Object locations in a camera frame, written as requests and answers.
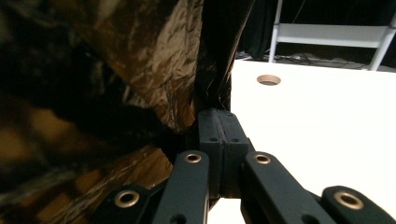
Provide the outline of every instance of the screw hole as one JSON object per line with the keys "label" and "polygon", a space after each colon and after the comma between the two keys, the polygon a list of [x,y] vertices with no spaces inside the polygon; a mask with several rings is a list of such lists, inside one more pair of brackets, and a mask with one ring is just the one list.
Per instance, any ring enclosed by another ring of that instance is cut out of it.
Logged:
{"label": "screw hole", "polygon": [[184,158],[184,160],[189,163],[197,163],[201,160],[201,156],[198,154],[189,154]]}
{"label": "screw hole", "polygon": [[301,220],[304,224],[319,224],[319,221],[315,217],[309,215],[303,215]]}
{"label": "screw hole", "polygon": [[139,194],[134,190],[123,190],[114,198],[114,203],[120,208],[134,206],[138,201]]}
{"label": "screw hole", "polygon": [[334,198],[341,205],[350,209],[360,210],[364,206],[363,202],[358,197],[344,191],[336,192]]}
{"label": "screw hole", "polygon": [[171,217],[170,224],[186,224],[186,217],[181,214],[177,214]]}
{"label": "screw hole", "polygon": [[264,155],[256,155],[254,160],[260,164],[268,164],[271,162],[271,159]]}

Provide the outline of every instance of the round hole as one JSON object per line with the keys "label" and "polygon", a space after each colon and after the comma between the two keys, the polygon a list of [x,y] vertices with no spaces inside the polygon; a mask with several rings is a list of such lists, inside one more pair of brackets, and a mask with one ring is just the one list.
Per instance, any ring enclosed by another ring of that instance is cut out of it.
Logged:
{"label": "round hole", "polygon": [[341,205],[350,209],[359,210],[364,206],[363,202],[358,197],[344,191],[336,192],[334,198]]}
{"label": "round hole", "polygon": [[280,78],[272,75],[262,75],[257,77],[257,81],[265,86],[276,86],[280,83]]}
{"label": "round hole", "polygon": [[309,216],[309,215],[303,215],[301,217],[301,221],[304,224],[319,224],[319,221],[315,217],[312,217],[312,216]]}
{"label": "round hole", "polygon": [[198,154],[189,154],[184,158],[184,160],[189,163],[197,163],[201,160],[201,156]]}
{"label": "round hole", "polygon": [[260,164],[268,164],[271,162],[271,159],[264,155],[256,155],[254,156],[254,160]]}
{"label": "round hole", "polygon": [[114,203],[120,208],[134,206],[138,201],[139,194],[134,190],[123,190],[114,198]]}
{"label": "round hole", "polygon": [[170,224],[185,224],[186,223],[186,217],[184,217],[181,214],[177,214],[171,217],[169,220]]}

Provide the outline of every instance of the crumpled plastic sheet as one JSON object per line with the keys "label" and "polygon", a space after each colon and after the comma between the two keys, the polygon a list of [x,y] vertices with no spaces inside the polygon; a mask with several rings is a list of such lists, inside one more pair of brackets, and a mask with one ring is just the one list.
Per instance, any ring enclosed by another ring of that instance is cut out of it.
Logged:
{"label": "crumpled plastic sheet", "polygon": [[32,194],[3,214],[0,224],[88,223],[111,190],[128,184],[150,189],[164,181],[171,170],[172,164],[160,149],[143,147],[104,168]]}
{"label": "crumpled plastic sheet", "polygon": [[192,125],[202,0],[52,3],[137,93],[136,105],[153,108],[177,133]]}

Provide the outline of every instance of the white table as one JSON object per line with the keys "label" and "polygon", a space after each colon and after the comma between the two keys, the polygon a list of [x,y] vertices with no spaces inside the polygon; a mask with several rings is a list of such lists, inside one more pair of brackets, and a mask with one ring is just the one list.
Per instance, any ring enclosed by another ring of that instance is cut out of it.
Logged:
{"label": "white table", "polygon": [[[282,81],[264,86],[264,74]],[[395,73],[236,61],[232,112],[304,188],[347,186],[396,217]],[[238,200],[209,213],[209,224],[229,221],[244,223]]]}

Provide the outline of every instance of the camouflage fabric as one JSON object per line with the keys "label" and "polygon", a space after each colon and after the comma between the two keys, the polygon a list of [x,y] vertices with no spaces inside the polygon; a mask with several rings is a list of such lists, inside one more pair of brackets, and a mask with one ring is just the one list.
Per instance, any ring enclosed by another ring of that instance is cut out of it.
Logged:
{"label": "camouflage fabric", "polygon": [[87,223],[170,174],[195,114],[230,109],[252,0],[0,3],[0,223]]}

